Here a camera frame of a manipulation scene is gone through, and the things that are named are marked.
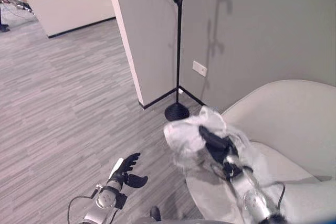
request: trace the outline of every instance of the cable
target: cable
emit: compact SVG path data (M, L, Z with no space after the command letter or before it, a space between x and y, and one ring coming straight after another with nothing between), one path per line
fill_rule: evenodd
M280 210L280 205L281 205L282 198L284 197L284 194L285 194L286 185L285 185L284 182L275 181L275 182L273 182L269 185L262 186L262 187L270 187L270 186L273 186L273 185L282 185L282 193L280 195L280 198L279 198L279 201L278 201L278 206L277 206L277 209Z
M76 196L75 198L73 198L69 205L68 205L68 216L67 216L67 219L68 219L68 224L70 224L70 207L71 207L71 204L72 202L75 200L75 199L80 199L80 198L83 198L83 199L92 199L90 196L84 196L84 195L79 195L79 196Z
M17 16L17 17L19 17L19 18L23 18L23 19L25 19L25 20L27 20L27 21L32 21L32 20L29 20L29 19L27 19L27 18L25 18L25 17L22 17L22 16L19 16L19 15L17 15L17 14L15 14L15 13L13 13L6 5L5 5L5 3L4 2L2 2L2 4L3 4L3 6L7 9L7 11L9 11L10 13L12 13L13 15L15 15L15 16Z
M113 220L114 220L114 218L115 218L115 216L116 216L116 213L118 212L118 209L114 212L114 214L113 214L113 217L112 217L112 220L111 220L111 222L110 222L110 224L112 224L112 222L113 222Z

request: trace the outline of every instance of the crumpled plastic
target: crumpled plastic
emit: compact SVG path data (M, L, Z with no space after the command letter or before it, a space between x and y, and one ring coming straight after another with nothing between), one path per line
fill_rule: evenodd
M206 106L201 108L198 116L190 116L184 120L171 122L164 127L166 141L173 151L174 163L185 174L192 176L192 173L197 173L202 169L213 172L210 164L215 163L215 161L207 151L205 141L198 132L200 125L207 127L208 130L219 137L229 136L238 150L239 159L252 167L259 183L269 184L271 182L270 176L267 176L267 162L263 154L251 145L248 137L242 131L227 124L218 112ZM268 193L271 194L271 198L276 198L279 195L279 190L268 190ZM236 208L236 210L227 213L228 220L237 221L243 218L244 223L254 223L252 216L242 208L241 199L236 199L229 190L226 190L223 199L231 202L231 209Z

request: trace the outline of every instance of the electrical outlet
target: electrical outlet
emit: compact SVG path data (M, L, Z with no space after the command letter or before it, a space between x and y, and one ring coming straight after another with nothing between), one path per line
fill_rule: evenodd
M206 72L208 71L208 69L203 65L199 64L197 61L193 62L193 69L201 76L206 77Z

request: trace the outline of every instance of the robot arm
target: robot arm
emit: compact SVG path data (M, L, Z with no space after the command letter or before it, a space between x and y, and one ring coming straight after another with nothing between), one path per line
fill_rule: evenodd
M123 184L133 188L140 188L147 183L148 177L142 178L128 174L128 172L133 170L132 166L136 164L139 156L140 153L134 153L125 160L120 158L104 186L97 185L91 197L80 196L81 198L93 199L93 202L84 219L77 224L109 224L113 219L113 209L122 209L127 200L127 196L120 193ZM72 202L73 200L69 203L68 214Z
M221 138L204 126L200 126L198 131L206 141L208 151L219 164L218 167L213 167L214 172L230 184L238 200L241 201L254 221L259 224L287 223L279 211L280 202L285 192L284 184L282 195L276 206L263 192L258 180L253 175L252 168L239 160L237 148L229 137Z

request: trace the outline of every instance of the floor lamp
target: floor lamp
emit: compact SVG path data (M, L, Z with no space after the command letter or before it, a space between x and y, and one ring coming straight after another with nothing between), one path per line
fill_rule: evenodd
M180 87L180 58L181 58L181 23L182 23L182 1L173 0L177 5L177 64L176 64L176 102L170 105L164 111L164 115L168 121L176 121L189 117L189 110L186 106L179 103L179 87Z

